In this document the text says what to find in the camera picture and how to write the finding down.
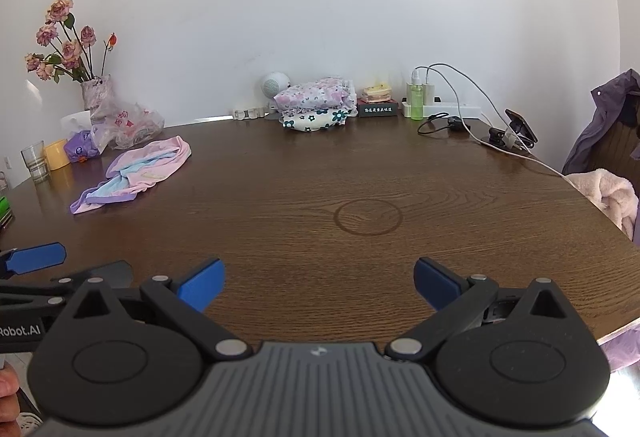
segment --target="flower vase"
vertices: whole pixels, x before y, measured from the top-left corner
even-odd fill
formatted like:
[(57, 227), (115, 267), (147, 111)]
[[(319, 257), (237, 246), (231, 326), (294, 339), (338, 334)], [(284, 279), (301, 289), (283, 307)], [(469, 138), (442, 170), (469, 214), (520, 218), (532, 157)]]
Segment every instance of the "flower vase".
[(82, 102), (84, 109), (91, 112), (91, 119), (99, 115), (98, 108), (105, 101), (113, 101), (113, 87), (111, 86), (111, 76), (105, 78), (94, 78), (93, 80), (83, 81), (80, 83), (82, 88)]

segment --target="circular stain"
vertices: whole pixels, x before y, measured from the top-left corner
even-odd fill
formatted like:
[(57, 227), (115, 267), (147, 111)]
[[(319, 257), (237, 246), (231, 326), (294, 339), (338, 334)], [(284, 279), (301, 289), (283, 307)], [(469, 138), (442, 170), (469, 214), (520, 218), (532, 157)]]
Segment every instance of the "circular stain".
[(402, 224), (402, 211), (386, 200), (358, 198), (335, 210), (334, 222), (352, 235), (376, 237), (398, 229)]

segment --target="yellow cup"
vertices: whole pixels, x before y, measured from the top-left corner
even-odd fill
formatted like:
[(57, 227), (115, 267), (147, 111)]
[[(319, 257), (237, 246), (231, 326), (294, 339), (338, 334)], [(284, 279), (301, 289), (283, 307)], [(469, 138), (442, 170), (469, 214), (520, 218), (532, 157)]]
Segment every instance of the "yellow cup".
[(44, 147), (49, 171), (57, 170), (69, 164), (69, 157), (65, 153), (65, 144), (66, 139), (60, 139)]

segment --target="metal screw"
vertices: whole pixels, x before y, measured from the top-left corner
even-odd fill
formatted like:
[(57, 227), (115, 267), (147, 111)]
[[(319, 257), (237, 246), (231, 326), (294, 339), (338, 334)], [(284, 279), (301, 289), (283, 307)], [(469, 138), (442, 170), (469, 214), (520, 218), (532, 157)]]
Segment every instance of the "metal screw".
[(417, 354), (422, 350), (422, 344), (414, 338), (398, 338), (391, 341), (391, 350), (397, 354)]
[(248, 346), (241, 340), (222, 340), (216, 345), (216, 352), (223, 356), (239, 356), (244, 354)]

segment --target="purple packet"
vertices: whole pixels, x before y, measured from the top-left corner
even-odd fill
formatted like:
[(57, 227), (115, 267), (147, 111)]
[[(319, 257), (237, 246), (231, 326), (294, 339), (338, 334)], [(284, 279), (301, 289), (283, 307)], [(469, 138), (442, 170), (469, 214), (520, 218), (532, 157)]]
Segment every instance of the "purple packet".
[(98, 157), (100, 152), (95, 147), (91, 138), (91, 131), (82, 130), (75, 133), (65, 144), (65, 153), (71, 162), (83, 162), (84, 160)]

